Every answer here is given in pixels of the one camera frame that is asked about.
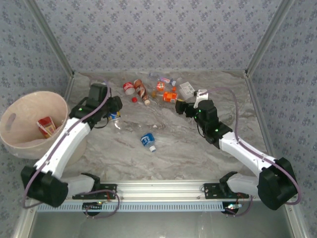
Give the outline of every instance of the blue floral wallpaper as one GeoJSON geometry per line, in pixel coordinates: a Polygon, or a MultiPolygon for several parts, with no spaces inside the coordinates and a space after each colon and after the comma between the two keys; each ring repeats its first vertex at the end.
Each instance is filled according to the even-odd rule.
{"type": "Polygon", "coordinates": [[[252,76],[279,156],[288,158],[317,237],[317,2],[297,0],[252,76]]]}
{"type": "Polygon", "coordinates": [[[245,69],[280,0],[36,0],[75,71],[245,69]]]}
{"type": "MultiPolygon", "coordinates": [[[[0,116],[22,95],[41,89],[63,94],[68,77],[23,0],[0,1],[0,116]]],[[[17,159],[0,144],[0,237],[9,238],[19,215],[20,172],[34,161],[17,159]]]]}

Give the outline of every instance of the trash bin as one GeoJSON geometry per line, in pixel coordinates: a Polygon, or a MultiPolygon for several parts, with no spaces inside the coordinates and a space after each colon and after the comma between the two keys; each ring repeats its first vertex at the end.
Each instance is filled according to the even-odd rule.
{"type": "MultiPolygon", "coordinates": [[[[24,159],[40,159],[58,138],[68,119],[69,107],[57,93],[40,91],[28,94],[15,101],[2,115],[0,138],[7,150],[24,159]],[[52,137],[44,139],[36,122],[51,117],[56,125],[52,137]]],[[[75,163],[85,152],[84,139],[70,158],[68,165],[75,163]]]]}

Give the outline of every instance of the patterned wallpaper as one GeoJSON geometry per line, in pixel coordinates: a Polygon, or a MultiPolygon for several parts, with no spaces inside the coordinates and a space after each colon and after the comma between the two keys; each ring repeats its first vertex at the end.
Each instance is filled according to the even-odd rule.
{"type": "Polygon", "coordinates": [[[293,165],[312,237],[317,237],[317,2],[288,12],[253,82],[274,148],[293,165]]]}
{"type": "MultiPolygon", "coordinates": [[[[23,0],[0,1],[0,116],[20,96],[41,89],[63,94],[68,77],[23,0]]],[[[20,212],[20,172],[34,161],[17,159],[0,144],[0,238],[9,238],[20,212]]]]}
{"type": "Polygon", "coordinates": [[[280,0],[36,0],[75,71],[245,69],[280,0]]]}

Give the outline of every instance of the blue bottle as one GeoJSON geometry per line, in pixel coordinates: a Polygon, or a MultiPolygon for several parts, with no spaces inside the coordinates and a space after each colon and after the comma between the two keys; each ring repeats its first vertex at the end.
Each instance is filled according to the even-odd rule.
{"type": "Polygon", "coordinates": [[[156,148],[154,145],[154,136],[152,135],[152,133],[147,133],[143,136],[141,136],[141,142],[144,145],[144,147],[149,148],[149,150],[151,152],[156,152],[156,148]]]}

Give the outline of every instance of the blue label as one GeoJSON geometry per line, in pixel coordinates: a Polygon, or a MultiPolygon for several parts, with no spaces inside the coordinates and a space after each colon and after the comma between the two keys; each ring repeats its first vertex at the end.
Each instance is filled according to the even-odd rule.
{"type": "Polygon", "coordinates": [[[120,112],[111,113],[108,115],[109,120],[113,120],[113,119],[120,118],[120,117],[121,117],[120,112]]]}
{"type": "Polygon", "coordinates": [[[147,133],[144,136],[141,137],[141,142],[144,146],[154,141],[154,136],[152,133],[147,133]]]}

